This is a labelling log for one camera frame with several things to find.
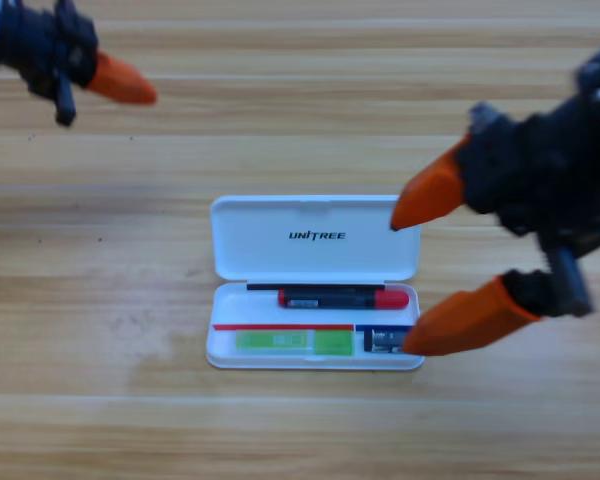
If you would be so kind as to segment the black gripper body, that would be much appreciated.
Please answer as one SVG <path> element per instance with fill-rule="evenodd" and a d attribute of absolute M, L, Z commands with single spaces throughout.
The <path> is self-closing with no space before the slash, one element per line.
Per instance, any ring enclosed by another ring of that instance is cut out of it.
<path fill-rule="evenodd" d="M 539 316 L 593 306 L 578 261 L 600 248 L 600 92 L 514 121 L 482 102 L 455 159 L 464 202 L 512 234 L 533 234 L 549 269 L 505 274 L 516 303 Z"/>
<path fill-rule="evenodd" d="M 16 71 L 28 91 L 51 101 L 56 123 L 76 118 L 72 86 L 86 88 L 97 65 L 93 20 L 72 1 L 36 10 L 22 1 L 0 1 L 0 66 Z"/>

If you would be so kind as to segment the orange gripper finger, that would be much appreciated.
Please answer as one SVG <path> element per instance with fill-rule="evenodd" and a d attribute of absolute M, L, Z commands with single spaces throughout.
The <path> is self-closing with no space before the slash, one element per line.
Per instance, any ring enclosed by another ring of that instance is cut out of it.
<path fill-rule="evenodd" d="M 403 352 L 444 356 L 488 346 L 540 317 L 520 305 L 497 276 L 473 291 L 459 291 L 423 313 L 403 341 Z"/>
<path fill-rule="evenodd" d="M 97 53 L 97 65 L 86 89 L 121 104 L 152 105 L 155 87 L 132 65 L 104 52 Z"/>
<path fill-rule="evenodd" d="M 405 184 L 391 215 L 392 230 L 444 217 L 464 204 L 464 182 L 456 154 L 467 142 L 463 137 Z"/>

